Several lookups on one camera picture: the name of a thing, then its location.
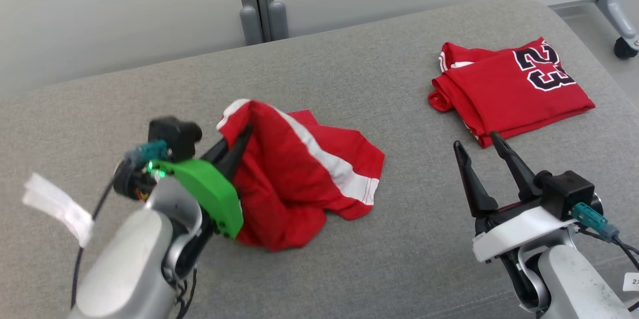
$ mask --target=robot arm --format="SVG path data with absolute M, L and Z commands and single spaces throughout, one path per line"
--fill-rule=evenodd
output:
M 249 125 L 231 150 L 222 139 L 194 159 L 197 125 L 173 117 L 151 121 L 149 143 L 126 155 L 113 184 L 118 194 L 146 203 L 85 276 L 69 319 L 167 319 L 180 302 L 183 317 L 181 285 L 206 242 L 213 234 L 234 238 L 242 227 L 230 182 L 250 136 Z
M 581 225 L 578 219 L 588 214 L 603 218 L 594 185 L 573 171 L 559 176 L 548 171 L 534 175 L 504 139 L 497 133 L 491 137 L 520 189 L 520 201 L 502 208 L 479 182 L 461 142 L 454 143 L 468 206 L 475 217 L 473 251 L 477 260 L 501 260 L 520 306 L 538 318 L 631 319 L 619 297 L 571 238 Z M 609 229 L 614 227 L 607 222 L 597 224 L 613 237 Z M 541 253 L 530 254 L 540 248 Z

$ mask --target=green plastic part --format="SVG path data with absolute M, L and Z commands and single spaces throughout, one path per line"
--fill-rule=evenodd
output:
M 212 164 L 201 159 L 179 163 L 151 161 L 153 169 L 173 174 L 189 190 L 222 234 L 235 239 L 244 225 L 237 191 Z

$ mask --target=white stripe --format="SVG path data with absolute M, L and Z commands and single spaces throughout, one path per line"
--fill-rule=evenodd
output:
M 226 125 L 226 122 L 229 120 L 229 117 L 233 115 L 235 112 L 237 112 L 238 109 L 242 108 L 243 105 L 245 105 L 246 103 L 249 103 L 249 101 L 251 100 L 242 98 L 241 100 L 235 100 L 233 103 L 231 103 L 230 106 L 226 107 L 224 112 L 222 112 L 222 119 L 220 119 L 220 121 L 217 123 L 217 125 L 215 126 L 215 129 L 220 130 L 220 128 Z
M 474 62 L 454 62 L 454 64 L 450 65 L 450 68 L 461 68 L 473 63 Z
M 224 110 L 224 117 L 222 117 L 220 123 L 217 123 L 217 129 L 219 130 L 222 128 L 222 126 L 224 126 L 228 121 L 228 117 L 237 112 L 237 110 L 248 101 L 249 100 L 236 100 L 231 103 L 231 105 Z M 333 183 L 343 196 L 356 199 L 365 205 L 374 204 L 374 194 L 377 186 L 379 185 L 379 179 L 368 178 L 355 173 L 353 171 L 353 166 L 349 162 L 322 150 L 315 140 L 315 137 L 313 137 L 305 126 L 277 108 L 272 106 L 271 108 L 273 108 L 282 117 L 282 119 L 291 126 L 292 130 L 297 135 L 297 138 L 299 138 L 299 140 L 308 149 L 309 154 L 313 156 L 313 158 L 317 159 L 322 167 L 328 171 Z
M 444 52 L 440 53 L 440 69 L 441 73 L 448 70 L 448 68 L 446 68 L 446 54 Z

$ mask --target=black wheel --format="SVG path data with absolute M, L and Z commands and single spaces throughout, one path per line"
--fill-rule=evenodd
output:
M 619 59 L 628 59 L 637 55 L 637 50 L 632 48 L 623 37 L 619 37 L 615 43 L 615 55 Z

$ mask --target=floor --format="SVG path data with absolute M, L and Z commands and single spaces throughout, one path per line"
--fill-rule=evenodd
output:
M 622 1 L 632 23 L 639 27 L 639 1 Z M 595 4 L 557 9 L 556 12 L 588 46 L 635 106 L 639 107 L 639 55 L 626 60 L 618 59 L 614 55 L 612 48 L 619 34 Z

